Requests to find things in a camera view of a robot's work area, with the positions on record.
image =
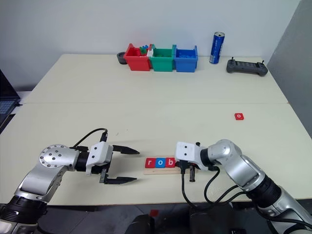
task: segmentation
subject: game controller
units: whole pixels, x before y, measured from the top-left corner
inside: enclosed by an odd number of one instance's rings
[[[264,65],[264,60],[261,62],[241,62],[235,61],[235,59],[230,59],[226,66],[226,71],[232,72],[247,72],[247,73],[257,73],[259,76],[263,77],[267,74],[268,69]]]

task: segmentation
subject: blue can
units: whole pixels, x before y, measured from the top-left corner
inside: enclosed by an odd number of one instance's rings
[[[219,63],[224,36],[225,34],[221,32],[214,33],[214,41],[213,41],[213,46],[211,48],[210,59],[209,59],[209,62],[212,64]]]

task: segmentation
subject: gray wall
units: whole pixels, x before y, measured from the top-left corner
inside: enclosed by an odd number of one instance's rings
[[[299,3],[268,68],[312,137],[312,0]]]
[[[27,90],[63,53],[116,54],[131,42],[163,48],[197,45],[200,55],[208,55],[215,31],[226,34],[223,56],[269,61],[298,4],[299,0],[0,0],[0,68],[16,89]]]

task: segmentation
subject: blue letter block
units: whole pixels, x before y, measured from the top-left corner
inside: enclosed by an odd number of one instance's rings
[[[165,168],[166,167],[166,159],[162,157],[156,158],[155,168]]]

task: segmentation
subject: red letter block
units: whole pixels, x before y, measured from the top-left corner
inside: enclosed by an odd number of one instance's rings
[[[176,166],[176,160],[174,157],[166,158],[166,167],[175,167],[175,166]]]
[[[155,168],[156,158],[147,157],[145,160],[145,168]]]
[[[244,120],[243,113],[235,113],[234,116],[236,120]]]

